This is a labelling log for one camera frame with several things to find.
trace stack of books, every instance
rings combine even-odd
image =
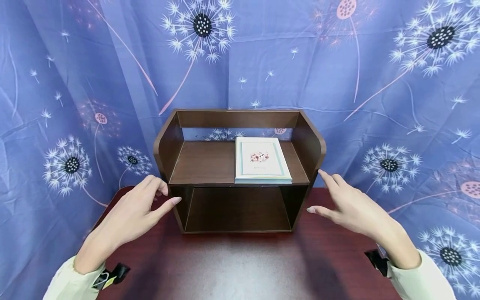
[[[292,184],[276,137],[237,137],[235,146],[235,183]]]

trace desktop bookshelf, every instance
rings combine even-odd
[[[235,184],[235,141],[185,141],[182,128],[292,128],[280,141],[292,184]],[[182,233],[292,232],[325,157],[302,110],[174,110],[154,144]]]

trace lower shelf compartment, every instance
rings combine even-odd
[[[291,231],[280,187],[196,187],[187,214],[185,233]]]

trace fabric backdrop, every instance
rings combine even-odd
[[[1,299],[40,299],[114,192],[158,174],[173,108],[304,109],[323,169],[480,298],[480,1],[0,3]]]

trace sleeve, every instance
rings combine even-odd
[[[99,290],[93,288],[105,270],[103,263],[97,270],[82,275],[73,268],[75,256],[62,264],[52,278],[43,300],[95,300]]]
[[[456,300],[447,279],[435,262],[419,250],[421,264],[416,269],[402,270],[387,262],[387,277],[403,300]]]

